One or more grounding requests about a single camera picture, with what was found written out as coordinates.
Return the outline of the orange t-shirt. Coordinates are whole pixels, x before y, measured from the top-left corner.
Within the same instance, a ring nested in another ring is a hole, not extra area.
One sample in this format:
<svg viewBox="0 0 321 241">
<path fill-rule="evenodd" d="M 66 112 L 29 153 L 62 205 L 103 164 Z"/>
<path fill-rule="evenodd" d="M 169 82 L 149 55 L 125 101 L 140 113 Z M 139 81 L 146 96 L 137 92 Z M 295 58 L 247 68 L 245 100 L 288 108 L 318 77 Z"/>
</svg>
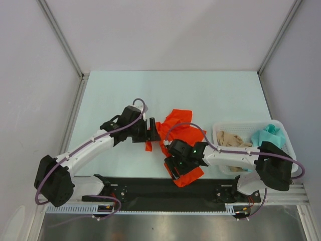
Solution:
<svg viewBox="0 0 321 241">
<path fill-rule="evenodd" d="M 204 139 L 203 134 L 198 128 L 190 125 L 193 117 L 191 110 L 173 109 L 172 112 L 165 118 L 164 122 L 155 123 L 157 132 L 161 138 L 159 146 L 166 157 L 170 157 L 164 145 L 164 140 L 172 141 L 174 139 L 182 140 L 193 146 L 196 142 L 201 142 Z M 174 183 L 178 187 L 184 187 L 204 175 L 200 167 L 195 167 L 187 174 L 180 174 Z"/>
</svg>

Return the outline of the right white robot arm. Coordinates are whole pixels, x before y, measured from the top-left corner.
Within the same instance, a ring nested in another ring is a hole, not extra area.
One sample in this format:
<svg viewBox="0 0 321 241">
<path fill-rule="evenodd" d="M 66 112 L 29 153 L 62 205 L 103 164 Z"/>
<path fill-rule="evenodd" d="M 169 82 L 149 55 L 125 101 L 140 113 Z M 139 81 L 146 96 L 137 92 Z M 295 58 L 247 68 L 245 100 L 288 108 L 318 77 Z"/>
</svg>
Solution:
<svg viewBox="0 0 321 241">
<path fill-rule="evenodd" d="M 178 187 L 190 185 L 203 176 L 202 167 L 235 166 L 250 172 L 234 179 L 231 195 L 236 201 L 244 201 L 262 188 L 288 191 L 291 184 L 293 159 L 270 142 L 259 147 L 222 147 L 207 142 L 193 146 L 175 139 L 165 141 L 169 154 L 165 167 Z"/>
</svg>

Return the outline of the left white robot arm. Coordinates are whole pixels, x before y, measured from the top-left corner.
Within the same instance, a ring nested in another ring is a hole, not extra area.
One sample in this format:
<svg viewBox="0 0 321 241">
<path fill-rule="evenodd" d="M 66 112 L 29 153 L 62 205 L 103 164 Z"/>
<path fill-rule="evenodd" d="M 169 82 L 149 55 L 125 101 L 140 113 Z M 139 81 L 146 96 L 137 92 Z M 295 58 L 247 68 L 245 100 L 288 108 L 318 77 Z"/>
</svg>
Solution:
<svg viewBox="0 0 321 241">
<path fill-rule="evenodd" d="M 122 114 L 103 123 L 88 140 L 56 157 L 44 156 L 38 167 L 34 187 L 38 205 L 62 206 L 70 199 L 94 195 L 104 201 L 111 189 L 99 175 L 73 181 L 76 173 L 96 156 L 131 138 L 133 143 L 160 141 L 153 117 L 147 119 L 145 107 L 127 106 Z"/>
</svg>

